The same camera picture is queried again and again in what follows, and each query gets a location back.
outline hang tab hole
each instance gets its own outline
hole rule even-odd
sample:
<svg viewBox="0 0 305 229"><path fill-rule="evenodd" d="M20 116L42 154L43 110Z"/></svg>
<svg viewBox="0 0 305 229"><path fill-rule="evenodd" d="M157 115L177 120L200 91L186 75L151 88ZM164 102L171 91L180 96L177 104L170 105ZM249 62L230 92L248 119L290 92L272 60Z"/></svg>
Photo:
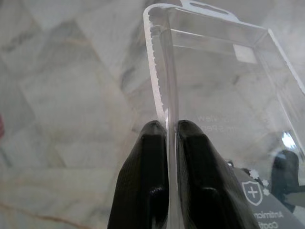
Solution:
<svg viewBox="0 0 305 229"><path fill-rule="evenodd" d="M211 11L215 11L215 12L218 12L218 13L229 15L226 11L218 10L218 9L215 9L213 7L210 7L210 6L200 5L200 4L193 3L193 2L191 2L190 4L192 6L199 7L199 8L205 9L205 10L211 10Z"/></svg>

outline clear plastic packaging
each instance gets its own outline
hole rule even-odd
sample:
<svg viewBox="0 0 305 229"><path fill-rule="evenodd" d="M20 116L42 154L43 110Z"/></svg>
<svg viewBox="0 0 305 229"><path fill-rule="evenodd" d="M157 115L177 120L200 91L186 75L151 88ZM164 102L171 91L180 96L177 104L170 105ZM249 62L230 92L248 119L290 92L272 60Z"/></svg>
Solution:
<svg viewBox="0 0 305 229"><path fill-rule="evenodd" d="M275 155L289 149L301 162L300 183L305 178L305 87L272 31L222 9L181 2L144 12L154 101L168 134L172 229L183 228L178 120L195 122L223 158L255 169L261 179L270 180Z"/></svg>

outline white shield icon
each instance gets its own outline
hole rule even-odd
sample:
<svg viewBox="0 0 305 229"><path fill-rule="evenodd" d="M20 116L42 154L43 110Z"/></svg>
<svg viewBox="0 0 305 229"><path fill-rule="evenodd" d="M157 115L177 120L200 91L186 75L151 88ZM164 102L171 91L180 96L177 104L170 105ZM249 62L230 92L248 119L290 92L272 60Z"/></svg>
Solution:
<svg viewBox="0 0 305 229"><path fill-rule="evenodd" d="M261 187L258 182L247 181L242 182L244 195L246 196L247 200L255 205L258 206L263 200L263 194L261 191Z"/></svg>

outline red object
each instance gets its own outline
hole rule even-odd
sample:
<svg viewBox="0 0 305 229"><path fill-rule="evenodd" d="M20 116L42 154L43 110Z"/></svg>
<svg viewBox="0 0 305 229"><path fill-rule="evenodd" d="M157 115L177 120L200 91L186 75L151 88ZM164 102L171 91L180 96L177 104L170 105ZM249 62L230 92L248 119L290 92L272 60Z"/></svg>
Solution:
<svg viewBox="0 0 305 229"><path fill-rule="evenodd" d="M4 136L4 123L3 123L3 119L0 115L0 139Z"/></svg>

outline marble floor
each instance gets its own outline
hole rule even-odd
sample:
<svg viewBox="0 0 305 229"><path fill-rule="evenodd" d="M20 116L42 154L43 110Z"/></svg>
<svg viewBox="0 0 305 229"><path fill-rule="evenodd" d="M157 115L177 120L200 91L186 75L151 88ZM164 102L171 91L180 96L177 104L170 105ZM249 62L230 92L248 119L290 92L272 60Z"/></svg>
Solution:
<svg viewBox="0 0 305 229"><path fill-rule="evenodd" d="M0 0L0 228L107 227L120 167L157 119L142 21L157 2L180 4ZM270 27L305 83L304 1L205 2Z"/></svg>

